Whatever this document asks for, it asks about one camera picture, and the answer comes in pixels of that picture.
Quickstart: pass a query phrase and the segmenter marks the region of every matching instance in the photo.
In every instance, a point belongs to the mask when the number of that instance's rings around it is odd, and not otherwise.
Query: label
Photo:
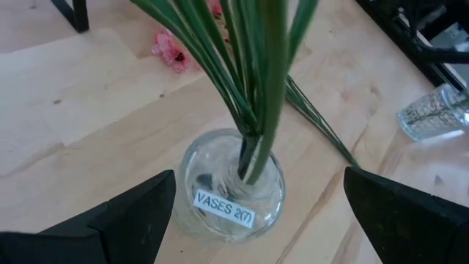
[[[248,208],[201,189],[197,190],[193,205],[247,228],[252,228],[256,215],[254,211]]]

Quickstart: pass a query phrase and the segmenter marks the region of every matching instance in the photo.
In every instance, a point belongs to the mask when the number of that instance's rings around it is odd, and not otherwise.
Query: black object
[[[344,189],[383,264],[469,263],[469,208],[352,167]]]
[[[169,170],[38,234],[0,232],[0,264],[153,264],[175,191]]]
[[[73,7],[68,5],[65,0],[51,1],[78,33],[85,32],[89,29],[86,0],[73,0]]]
[[[469,63],[469,53],[451,48],[433,48],[417,36],[417,23],[437,7],[447,12],[421,30],[431,40],[458,22],[469,32],[469,8],[465,0],[356,0],[380,28],[396,43],[417,68],[433,83],[451,84],[462,91],[465,86],[443,63]],[[409,25],[400,19],[404,15]]]

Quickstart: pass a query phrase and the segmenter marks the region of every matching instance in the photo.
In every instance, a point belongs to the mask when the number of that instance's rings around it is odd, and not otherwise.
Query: light wood surface
[[[198,135],[234,124],[204,74],[150,55],[156,23],[88,1],[77,35],[47,0],[0,0],[0,230],[38,232],[176,168]],[[352,0],[323,0],[292,75],[364,169],[469,205],[469,138],[412,143],[398,110],[432,90]],[[285,106],[274,152],[284,212],[243,245],[171,221],[157,263],[380,263],[342,188],[346,163]]]

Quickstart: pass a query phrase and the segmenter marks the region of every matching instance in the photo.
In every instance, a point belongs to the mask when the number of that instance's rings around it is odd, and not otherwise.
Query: black metal frame
[[[437,87],[448,83],[458,90],[465,89],[464,84],[443,63],[468,63],[469,53],[431,48],[413,35],[411,28],[406,23],[395,19],[395,15],[384,13],[373,1],[356,1],[433,85]],[[432,34],[435,34],[435,31],[439,29],[431,30]]]
[[[73,8],[65,0],[51,1],[78,33],[89,29],[86,0],[73,0]]]

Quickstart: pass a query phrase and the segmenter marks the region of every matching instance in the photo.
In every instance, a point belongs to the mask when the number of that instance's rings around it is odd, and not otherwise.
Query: glass vase
[[[237,173],[242,136],[235,129],[201,135],[180,165],[174,215],[199,238],[242,243],[267,232],[285,199],[281,168],[273,154],[253,185]]]
[[[468,125],[468,94],[442,84],[397,116],[402,130],[415,141],[458,131]]]

